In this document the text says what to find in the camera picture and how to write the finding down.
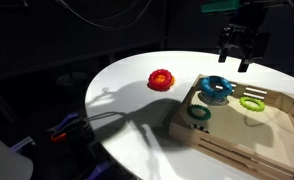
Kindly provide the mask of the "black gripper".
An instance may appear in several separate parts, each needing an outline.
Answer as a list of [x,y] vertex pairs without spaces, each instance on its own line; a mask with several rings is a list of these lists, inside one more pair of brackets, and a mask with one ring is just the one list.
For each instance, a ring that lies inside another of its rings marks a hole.
[[228,52],[237,48],[242,58],[238,71],[246,72],[251,60],[261,59],[266,51],[269,32],[260,32],[267,9],[263,5],[244,5],[227,13],[229,22],[219,36],[219,63],[226,61]]

